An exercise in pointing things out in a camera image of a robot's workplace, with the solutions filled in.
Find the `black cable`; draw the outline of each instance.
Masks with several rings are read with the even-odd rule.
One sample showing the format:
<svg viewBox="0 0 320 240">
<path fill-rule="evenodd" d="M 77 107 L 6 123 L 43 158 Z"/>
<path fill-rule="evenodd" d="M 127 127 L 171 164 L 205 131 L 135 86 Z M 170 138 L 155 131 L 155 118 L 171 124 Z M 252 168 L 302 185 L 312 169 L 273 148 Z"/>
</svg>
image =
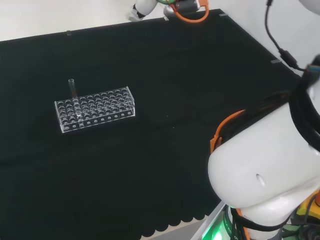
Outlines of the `black cable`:
<svg viewBox="0 0 320 240">
<path fill-rule="evenodd" d="M 231 231 L 231 240 L 235 239 L 235 228 L 236 228 L 236 221 L 235 218 L 232 218 L 232 231 Z"/>
<path fill-rule="evenodd" d="M 290 54 L 290 52 L 282 49 L 279 46 L 279 44 L 277 43 L 277 41 L 275 40 L 275 38 L 270 33 L 270 30 L 268 27 L 268 18 L 269 18 L 269 10 L 270 10 L 272 3 L 273 3 L 273 0 L 267 0 L 267 2 L 266 2 L 267 7 L 265 10 L 265 17 L 264 17 L 264 27 L 265 27 L 266 33 L 268 34 L 269 38 L 271 39 L 271 41 L 274 43 L 274 45 L 278 49 L 278 51 L 280 53 L 280 57 L 283 59 L 283 61 L 286 64 L 288 64 L 289 67 L 305 72 L 306 69 L 300 68 L 298 66 L 297 60 Z"/>
<path fill-rule="evenodd" d="M 277 43 L 277 41 L 275 40 L 275 38 L 271 35 L 269 27 L 268 27 L 269 10 L 270 10 L 270 5 L 268 5 L 266 7 L 266 11 L 265 11 L 265 17 L 264 17 L 265 30 L 266 30 L 266 33 L 268 34 L 269 38 L 271 39 L 271 41 L 274 43 L 276 48 L 280 51 L 281 48 L 280 48 L 279 44 Z"/>
<path fill-rule="evenodd" d="M 314 202 L 314 200 L 316 199 L 316 197 L 317 197 L 317 194 L 314 195 L 314 196 L 310 199 L 310 201 L 309 201 L 309 203 L 308 203 L 308 207 L 306 208 L 306 212 L 305 212 L 304 219 L 303 219 L 303 222 L 304 222 L 305 225 L 308 225 L 307 220 L 308 220 L 308 216 L 309 216 L 309 213 L 310 213 L 311 205 L 312 205 L 312 203 Z"/>
</svg>

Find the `glass test tube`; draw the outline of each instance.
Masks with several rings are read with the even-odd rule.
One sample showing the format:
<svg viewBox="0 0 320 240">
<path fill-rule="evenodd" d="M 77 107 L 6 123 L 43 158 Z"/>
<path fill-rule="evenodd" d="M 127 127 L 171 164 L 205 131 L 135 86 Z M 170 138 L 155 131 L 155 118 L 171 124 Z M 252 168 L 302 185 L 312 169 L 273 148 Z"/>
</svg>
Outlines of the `glass test tube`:
<svg viewBox="0 0 320 240">
<path fill-rule="evenodd" d="M 77 92 L 76 92 L 76 85 L 75 85 L 75 80 L 69 79 L 69 87 L 71 90 L 71 95 L 73 99 L 77 98 Z"/>
</svg>

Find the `table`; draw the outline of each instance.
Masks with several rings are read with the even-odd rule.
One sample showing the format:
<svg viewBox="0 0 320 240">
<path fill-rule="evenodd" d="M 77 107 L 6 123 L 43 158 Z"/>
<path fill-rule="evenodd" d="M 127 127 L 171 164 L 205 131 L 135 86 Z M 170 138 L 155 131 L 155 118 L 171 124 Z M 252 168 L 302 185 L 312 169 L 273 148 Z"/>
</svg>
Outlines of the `table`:
<svg viewBox="0 0 320 240">
<path fill-rule="evenodd" d="M 211 213 L 218 124 L 299 79 L 220 14 L 0 42 L 1 238 L 138 240 Z M 136 117 L 62 134 L 71 78 L 79 96 L 128 86 Z"/>
</svg>

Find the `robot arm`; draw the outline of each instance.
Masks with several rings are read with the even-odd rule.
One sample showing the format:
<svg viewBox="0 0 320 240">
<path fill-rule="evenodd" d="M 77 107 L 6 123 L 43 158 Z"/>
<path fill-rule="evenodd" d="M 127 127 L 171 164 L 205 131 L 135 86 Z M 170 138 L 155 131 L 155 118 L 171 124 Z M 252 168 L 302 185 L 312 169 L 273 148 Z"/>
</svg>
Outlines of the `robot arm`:
<svg viewBox="0 0 320 240">
<path fill-rule="evenodd" d="M 163 10 L 165 16 L 177 16 L 182 21 L 191 24 L 200 23 L 209 15 L 208 0 L 136 0 L 126 17 L 132 22 L 141 21 L 155 9 L 157 3 L 166 5 Z M 182 16 L 182 14 L 195 13 L 200 7 L 205 7 L 205 14 L 202 18 L 193 20 Z"/>
</svg>

